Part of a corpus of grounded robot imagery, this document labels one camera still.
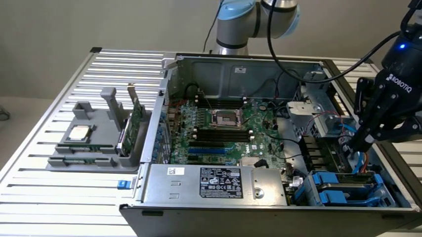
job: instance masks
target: chip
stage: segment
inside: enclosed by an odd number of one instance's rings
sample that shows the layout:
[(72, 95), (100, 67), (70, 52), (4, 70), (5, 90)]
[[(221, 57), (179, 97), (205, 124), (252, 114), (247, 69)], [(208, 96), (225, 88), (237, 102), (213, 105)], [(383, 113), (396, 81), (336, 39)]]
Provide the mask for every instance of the chip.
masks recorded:
[(84, 140), (85, 137), (88, 136), (89, 130), (90, 130), (90, 128), (86, 125), (76, 125), (72, 128), (72, 131), (68, 135), (68, 139), (73, 140), (73, 141)]

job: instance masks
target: blue cable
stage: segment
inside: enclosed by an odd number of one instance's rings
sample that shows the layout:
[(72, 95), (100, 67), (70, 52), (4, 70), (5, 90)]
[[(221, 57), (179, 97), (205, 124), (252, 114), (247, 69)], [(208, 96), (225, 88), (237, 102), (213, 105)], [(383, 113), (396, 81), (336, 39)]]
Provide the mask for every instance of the blue cable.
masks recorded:
[(359, 160), (358, 160), (358, 164), (355, 166), (355, 169), (353, 171), (351, 172), (352, 174), (358, 173), (359, 172), (359, 169), (363, 165), (363, 153), (362, 152), (358, 152), (359, 153)]
[(356, 129), (352, 128), (351, 126), (345, 125), (345, 124), (340, 124), (340, 127), (344, 127), (348, 131), (356, 132)]

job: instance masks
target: black ram slot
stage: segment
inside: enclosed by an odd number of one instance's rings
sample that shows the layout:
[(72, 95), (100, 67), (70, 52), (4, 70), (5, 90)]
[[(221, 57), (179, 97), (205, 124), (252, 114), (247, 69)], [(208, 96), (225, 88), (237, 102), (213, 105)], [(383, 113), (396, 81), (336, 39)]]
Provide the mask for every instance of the black ram slot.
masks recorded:
[(211, 134), (211, 135), (219, 135), (219, 134), (235, 134), (235, 135), (248, 135), (248, 131), (243, 130), (229, 130), (229, 129), (197, 129), (197, 133), (201, 134)]
[(227, 138), (201, 137), (201, 138), (197, 138), (197, 141), (203, 141), (203, 142), (249, 142), (249, 139), (243, 139), (243, 138), (236, 138), (236, 137), (227, 137)]
[(189, 142), (189, 147), (224, 147), (223, 142)]
[(240, 100), (217, 100), (217, 99), (200, 99), (196, 106), (197, 108), (211, 108), (213, 109), (239, 109), (243, 106), (243, 101)]
[(249, 142), (248, 131), (197, 129), (196, 140), (201, 142)]

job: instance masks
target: motherboard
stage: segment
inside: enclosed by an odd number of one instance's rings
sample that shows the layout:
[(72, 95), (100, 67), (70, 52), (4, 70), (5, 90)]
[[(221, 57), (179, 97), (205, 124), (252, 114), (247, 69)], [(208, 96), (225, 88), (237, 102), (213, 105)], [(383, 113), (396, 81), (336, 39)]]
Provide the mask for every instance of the motherboard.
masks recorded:
[(261, 100), (180, 100), (168, 109), (172, 164), (284, 166), (273, 103)]

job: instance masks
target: sticker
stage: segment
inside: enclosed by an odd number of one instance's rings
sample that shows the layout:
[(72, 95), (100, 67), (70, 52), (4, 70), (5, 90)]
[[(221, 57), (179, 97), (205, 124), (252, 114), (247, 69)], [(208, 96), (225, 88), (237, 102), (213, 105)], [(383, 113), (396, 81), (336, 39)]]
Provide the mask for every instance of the sticker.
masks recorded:
[(235, 73), (245, 73), (245, 68), (235, 68)]
[(168, 167), (167, 175), (184, 175), (184, 167)]
[(199, 195), (203, 198), (243, 198), (240, 169), (200, 168)]

